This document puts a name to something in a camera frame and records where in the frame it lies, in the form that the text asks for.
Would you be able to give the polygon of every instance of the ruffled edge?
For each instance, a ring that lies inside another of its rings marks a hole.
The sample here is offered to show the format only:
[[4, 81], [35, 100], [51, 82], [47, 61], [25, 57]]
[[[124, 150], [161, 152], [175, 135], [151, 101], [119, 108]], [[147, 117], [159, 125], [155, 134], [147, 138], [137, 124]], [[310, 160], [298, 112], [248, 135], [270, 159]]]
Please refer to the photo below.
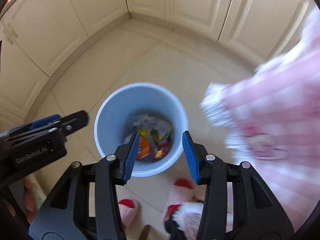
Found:
[[251, 156], [240, 130], [233, 122], [230, 112], [223, 106], [223, 91], [226, 87], [228, 85], [211, 83], [200, 107], [212, 126], [223, 126], [228, 129], [229, 134], [225, 139], [225, 145], [233, 150], [234, 163], [239, 165], [241, 162], [247, 161], [254, 165], [255, 159]]

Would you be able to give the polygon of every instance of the tile floor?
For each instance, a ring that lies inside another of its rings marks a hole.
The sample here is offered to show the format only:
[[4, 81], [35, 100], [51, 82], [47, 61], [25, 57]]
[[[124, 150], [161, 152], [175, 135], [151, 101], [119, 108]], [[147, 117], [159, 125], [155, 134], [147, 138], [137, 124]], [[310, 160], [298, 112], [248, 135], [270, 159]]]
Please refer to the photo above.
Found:
[[[67, 156], [39, 170], [36, 177], [48, 193], [73, 161], [97, 162], [100, 155], [93, 138], [95, 116], [112, 92], [133, 82], [153, 82], [171, 90], [185, 107], [193, 140], [224, 161], [231, 161], [230, 151], [223, 143], [226, 131], [210, 126], [199, 104], [210, 82], [232, 83], [251, 75], [248, 67], [217, 45], [200, 43], [186, 34], [131, 18], [82, 54], [39, 108], [35, 120], [82, 109], [89, 112], [91, 120], [68, 138]], [[117, 187], [118, 199], [131, 196], [141, 203], [141, 215], [127, 232], [129, 239], [138, 239], [145, 224], [153, 227], [149, 239], [168, 238], [160, 218], [169, 190], [179, 176], [189, 176], [184, 156], [161, 174], [132, 178], [127, 186]], [[204, 190], [198, 187], [196, 196], [202, 199]], [[93, 196], [90, 200], [93, 214]]]

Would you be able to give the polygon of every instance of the trash can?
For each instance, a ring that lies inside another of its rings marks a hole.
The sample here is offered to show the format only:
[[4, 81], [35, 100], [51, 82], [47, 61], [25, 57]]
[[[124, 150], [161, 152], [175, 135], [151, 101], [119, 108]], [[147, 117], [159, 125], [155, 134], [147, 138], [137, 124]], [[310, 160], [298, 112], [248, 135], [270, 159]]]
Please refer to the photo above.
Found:
[[188, 118], [179, 99], [168, 89], [152, 83], [133, 83], [113, 92], [101, 105], [94, 122], [94, 140], [102, 157], [113, 154], [132, 132], [129, 115], [149, 114], [172, 124], [172, 147], [162, 160], [136, 161], [132, 176], [148, 177], [165, 171], [178, 160], [182, 133], [188, 130]]

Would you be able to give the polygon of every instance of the foot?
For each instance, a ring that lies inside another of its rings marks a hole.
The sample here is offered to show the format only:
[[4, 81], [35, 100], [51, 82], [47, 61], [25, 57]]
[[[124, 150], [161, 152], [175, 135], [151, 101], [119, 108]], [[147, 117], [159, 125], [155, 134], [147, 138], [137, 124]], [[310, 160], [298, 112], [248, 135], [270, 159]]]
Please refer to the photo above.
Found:
[[177, 179], [170, 190], [164, 221], [183, 203], [192, 200], [194, 195], [193, 184], [187, 179]]
[[118, 202], [124, 230], [126, 230], [138, 214], [139, 202], [135, 199], [123, 199]]

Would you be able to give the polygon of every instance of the blue rubber tip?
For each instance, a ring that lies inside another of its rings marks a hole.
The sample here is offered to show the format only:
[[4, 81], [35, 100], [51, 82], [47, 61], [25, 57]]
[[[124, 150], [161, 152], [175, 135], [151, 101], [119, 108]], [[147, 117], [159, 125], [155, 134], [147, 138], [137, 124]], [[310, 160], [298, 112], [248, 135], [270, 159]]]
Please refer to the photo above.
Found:
[[133, 142], [131, 143], [131, 147], [127, 154], [127, 157], [124, 161], [124, 170], [122, 174], [122, 182], [124, 184], [127, 184], [128, 180], [131, 178], [133, 166], [137, 159], [139, 147], [140, 147], [140, 137], [138, 133], [136, 133], [134, 136]]
[[200, 182], [199, 165], [193, 151], [192, 144], [193, 142], [189, 140], [187, 132], [183, 132], [182, 146], [184, 154], [186, 155], [190, 176], [194, 180], [194, 182], [198, 184]]

